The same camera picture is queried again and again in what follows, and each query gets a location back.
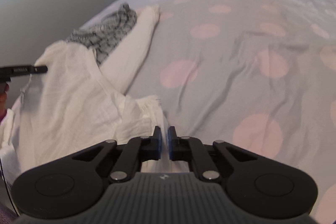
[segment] patterned cloth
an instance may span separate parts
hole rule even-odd
[[[119,10],[104,17],[101,23],[84,30],[74,30],[66,41],[96,49],[97,65],[101,66],[136,23],[136,12],[125,3]]]

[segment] gray bed sheet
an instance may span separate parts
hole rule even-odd
[[[312,216],[336,220],[336,0],[118,0],[159,4],[128,94],[161,97],[179,136],[222,139],[317,182]]]

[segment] polka dot bed sheet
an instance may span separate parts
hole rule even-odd
[[[336,220],[336,0],[118,0],[161,15],[128,94],[158,95],[179,136],[222,139],[309,173]]]

